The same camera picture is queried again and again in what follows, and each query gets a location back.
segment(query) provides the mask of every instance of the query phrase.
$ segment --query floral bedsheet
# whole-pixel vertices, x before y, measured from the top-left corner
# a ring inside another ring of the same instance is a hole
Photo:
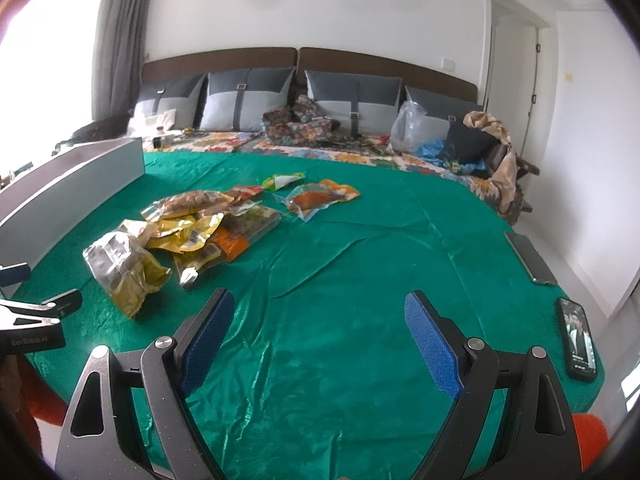
[[[320,148],[298,148],[295,146],[276,146],[261,133],[251,132],[211,132],[182,142],[155,150],[150,143],[144,143],[147,152],[212,152],[212,153],[259,153],[261,155],[297,156],[334,160],[363,166],[377,166],[392,170],[408,171],[439,176],[455,180],[471,190],[480,200],[498,213],[507,223],[514,225],[520,215],[522,192],[518,186],[515,200],[508,209],[500,211],[500,190],[491,181],[470,175],[456,175],[449,170],[434,166],[413,155],[391,155],[386,151],[386,137],[370,137],[349,141],[337,145],[339,150]]]

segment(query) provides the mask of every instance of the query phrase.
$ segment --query white door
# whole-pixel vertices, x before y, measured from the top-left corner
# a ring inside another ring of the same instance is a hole
[[[487,111],[507,126],[513,147],[520,154],[535,92],[538,34],[532,25],[504,23],[496,25],[494,38]]]

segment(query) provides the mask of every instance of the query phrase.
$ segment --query wall switch plate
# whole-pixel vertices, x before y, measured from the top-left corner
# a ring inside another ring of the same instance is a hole
[[[453,61],[452,59],[447,59],[446,57],[443,57],[441,67],[443,70],[446,70],[447,72],[455,72],[456,62]]]

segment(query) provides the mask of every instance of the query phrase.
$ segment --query silver bolt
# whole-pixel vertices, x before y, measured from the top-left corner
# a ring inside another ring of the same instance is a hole
[[[95,358],[95,359],[100,359],[102,357],[104,357],[105,355],[107,355],[107,352],[109,352],[109,347],[105,346],[105,345],[100,345],[95,347],[92,352],[91,352],[91,357]]]
[[[174,340],[169,336],[161,335],[158,339],[156,339],[156,348],[169,348],[169,346],[171,346],[173,342]]]
[[[484,348],[484,341],[479,337],[472,337],[469,341],[466,342],[469,345],[469,348],[472,350],[482,350]]]
[[[546,350],[542,348],[542,346],[534,346],[531,349],[531,353],[533,357],[537,357],[538,359],[544,359],[546,357]]]

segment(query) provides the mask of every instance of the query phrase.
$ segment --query smartphone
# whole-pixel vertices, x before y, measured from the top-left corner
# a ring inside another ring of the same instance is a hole
[[[558,323],[564,343],[564,361],[569,377],[591,382],[598,376],[591,329],[584,309],[567,298],[556,300]]]
[[[537,285],[557,285],[558,280],[549,269],[548,265],[538,254],[538,251],[525,235],[519,235],[513,231],[505,231],[509,245],[516,253],[524,266],[531,281]]]

